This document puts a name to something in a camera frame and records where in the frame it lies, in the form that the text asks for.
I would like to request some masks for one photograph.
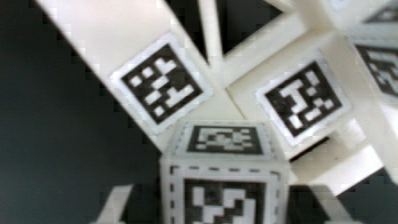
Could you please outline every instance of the white surface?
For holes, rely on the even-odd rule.
[[[104,206],[104,211],[97,223],[120,223],[123,211],[127,208],[129,197],[134,190],[134,185],[116,186],[109,195]]]
[[[347,8],[352,1],[354,0],[329,0],[335,10]]]
[[[312,189],[331,220],[352,221],[352,217],[342,205],[340,199],[333,195],[326,185],[315,185],[312,186]]]

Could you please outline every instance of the white cube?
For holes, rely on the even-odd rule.
[[[288,172],[260,123],[189,122],[162,158],[164,223],[285,223]]]

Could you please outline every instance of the dark background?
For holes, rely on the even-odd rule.
[[[0,0],[0,224],[97,220],[114,185],[141,183],[155,217],[159,152],[27,0]],[[386,171],[340,196],[367,223],[398,223]]]

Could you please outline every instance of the white frame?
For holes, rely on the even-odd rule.
[[[127,84],[121,81],[121,78],[129,74],[129,72],[136,69],[136,67],[141,65],[145,60],[153,56],[153,54],[159,52],[161,48],[166,45],[171,45],[173,51],[177,53],[178,59],[185,65],[185,68],[191,72],[193,78],[196,80],[196,83],[203,89],[203,94],[196,97],[196,99],[189,102],[189,104],[180,108],[178,112],[169,116],[169,118],[164,120],[161,124],[153,121],[153,118],[150,116],[150,113],[143,107],[143,104],[139,102],[139,99],[136,98],[136,95],[132,94],[132,91],[127,87]],[[134,116],[136,119],[143,119],[146,122],[146,125],[153,131],[155,134],[161,134],[168,127],[177,123],[178,119],[184,118],[184,116],[189,114],[193,109],[200,106],[200,104],[205,102],[205,100],[210,99],[214,95],[214,88],[210,86],[210,82],[205,79],[205,74],[198,69],[198,66],[194,65],[194,62],[189,59],[187,50],[184,49],[184,46],[178,43],[177,36],[173,33],[168,33],[157,42],[150,45],[146,50],[141,52],[141,54],[134,57],[134,59],[125,63],[121,68],[116,70],[116,72],[111,75],[111,82],[116,88],[121,90],[129,103],[132,103],[134,108],[137,110],[139,116]]]
[[[264,97],[265,93],[269,93],[269,91],[278,87],[278,85],[287,81],[287,79],[297,74],[297,72],[301,72],[301,70],[306,68],[306,66],[317,62],[319,66],[320,66],[320,69],[322,69],[322,72],[324,72],[324,75],[326,75],[326,79],[328,79],[328,82],[331,84],[331,87],[333,87],[333,90],[335,90],[335,93],[336,93],[336,96],[338,96],[338,99],[342,101],[342,108],[333,112],[333,114],[326,117],[326,119],[313,125],[313,127],[308,128],[308,130],[297,135],[297,137],[294,137],[292,133],[290,133],[290,130],[288,130],[288,127],[285,125],[285,122],[281,120],[281,117],[278,115],[278,111],[271,105],[271,102],[267,100],[267,98]],[[297,66],[292,67],[290,71],[285,72],[283,74],[280,74],[278,76],[274,76],[276,78],[269,81],[269,83],[265,84],[265,86],[256,90],[256,98],[258,98],[258,101],[262,103],[262,106],[264,106],[264,109],[265,109],[265,112],[269,113],[271,115],[271,119],[274,121],[274,124],[278,126],[278,129],[285,135],[285,139],[290,143],[292,146],[299,145],[299,143],[308,139],[312,138],[312,136],[315,136],[317,132],[328,128],[328,125],[331,124],[331,122],[342,117],[342,115],[345,114],[345,112],[351,110],[352,108],[352,105],[351,105],[351,102],[349,102],[349,98],[345,97],[345,94],[344,94],[344,89],[340,88],[340,85],[338,85],[338,81],[335,79],[335,74],[333,74],[333,71],[329,69],[329,66],[328,66],[328,62],[326,62],[326,59],[322,57],[322,53],[317,52],[315,56],[312,56],[308,59],[304,59],[299,63],[297,63]]]

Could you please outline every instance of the black square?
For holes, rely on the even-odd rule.
[[[264,224],[265,186],[255,182],[185,179],[185,224],[233,224],[233,218],[242,216],[251,220],[248,224]]]
[[[201,96],[203,89],[169,44],[121,78],[157,124]]]
[[[297,137],[344,108],[317,62],[265,93],[265,98],[292,136]]]
[[[194,126],[187,151],[262,155],[256,127]]]
[[[398,49],[356,47],[381,91],[398,98]]]

